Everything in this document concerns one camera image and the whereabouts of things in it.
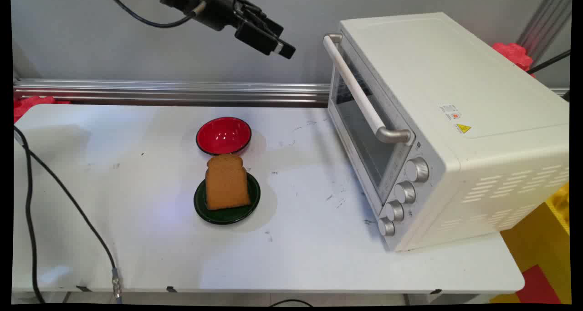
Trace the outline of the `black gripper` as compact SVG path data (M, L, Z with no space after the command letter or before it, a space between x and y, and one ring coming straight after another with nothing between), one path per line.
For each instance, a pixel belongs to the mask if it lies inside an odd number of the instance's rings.
M215 31L226 26L237 27L235 38L265 55L272 53L291 59L296 48L280 38L283 26L277 24L249 0L237 0L242 16L235 14L235 0L160 0L163 5L175 8L196 22Z

